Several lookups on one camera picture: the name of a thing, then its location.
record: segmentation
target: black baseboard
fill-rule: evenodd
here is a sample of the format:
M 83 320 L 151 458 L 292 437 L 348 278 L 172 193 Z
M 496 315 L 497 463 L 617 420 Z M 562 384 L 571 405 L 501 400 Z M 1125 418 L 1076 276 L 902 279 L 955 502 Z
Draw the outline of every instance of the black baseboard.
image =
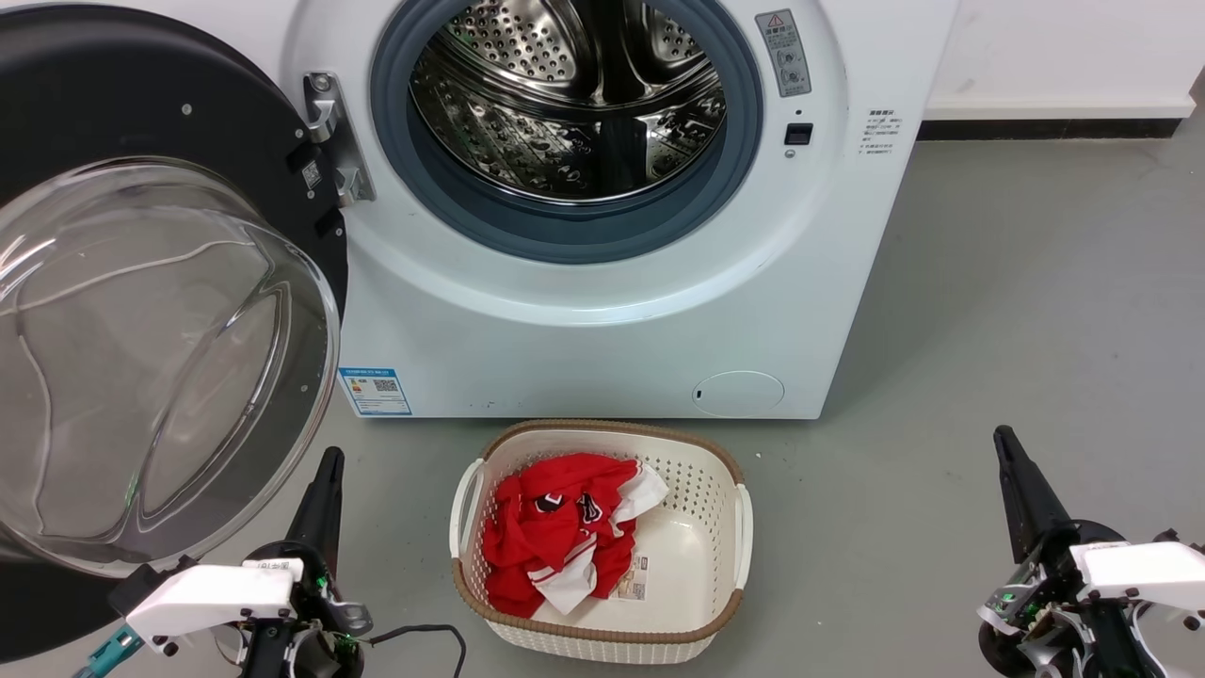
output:
M 1181 118 L 924 120 L 917 141 L 1019 138 L 1170 138 Z

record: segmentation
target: white plastic basket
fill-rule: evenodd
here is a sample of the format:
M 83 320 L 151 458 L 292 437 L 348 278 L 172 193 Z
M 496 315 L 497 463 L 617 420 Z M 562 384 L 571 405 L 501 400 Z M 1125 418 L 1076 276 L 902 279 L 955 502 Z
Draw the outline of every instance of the white plastic basket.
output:
M 570 615 L 545 605 L 531 619 L 489 606 L 481 553 L 498 484 L 571 453 L 639 459 L 669 495 L 636 521 L 648 559 L 643 601 L 588 599 Z M 448 535 L 464 601 L 505 641 L 533 650 L 619 664 L 678 664 L 699 655 L 736 614 L 753 554 L 753 507 L 740 468 L 718 446 L 677 431 L 605 421 L 530 421 L 506 430 L 460 479 Z

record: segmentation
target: metal hinge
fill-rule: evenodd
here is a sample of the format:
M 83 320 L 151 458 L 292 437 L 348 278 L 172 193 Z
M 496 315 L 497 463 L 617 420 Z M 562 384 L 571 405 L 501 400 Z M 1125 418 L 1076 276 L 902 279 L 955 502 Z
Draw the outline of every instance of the metal hinge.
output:
M 364 165 L 352 119 L 343 104 L 339 78 L 329 71 L 307 72 L 302 78 L 310 141 L 321 143 L 335 166 L 339 206 L 376 200 L 376 189 Z

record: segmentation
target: white wall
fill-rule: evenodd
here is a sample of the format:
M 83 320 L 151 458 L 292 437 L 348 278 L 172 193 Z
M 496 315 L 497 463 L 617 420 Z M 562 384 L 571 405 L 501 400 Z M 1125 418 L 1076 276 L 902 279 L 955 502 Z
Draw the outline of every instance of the white wall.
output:
M 1186 117 L 1205 0 L 963 0 L 929 119 Z

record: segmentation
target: stainless steel drum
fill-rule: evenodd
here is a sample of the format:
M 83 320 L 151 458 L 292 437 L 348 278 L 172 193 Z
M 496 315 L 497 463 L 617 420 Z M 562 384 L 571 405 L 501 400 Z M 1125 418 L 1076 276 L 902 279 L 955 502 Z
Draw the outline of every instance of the stainless steel drum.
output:
M 481 0 L 428 42 L 411 92 L 464 166 L 569 204 L 687 170 L 727 108 L 707 54 L 640 0 Z

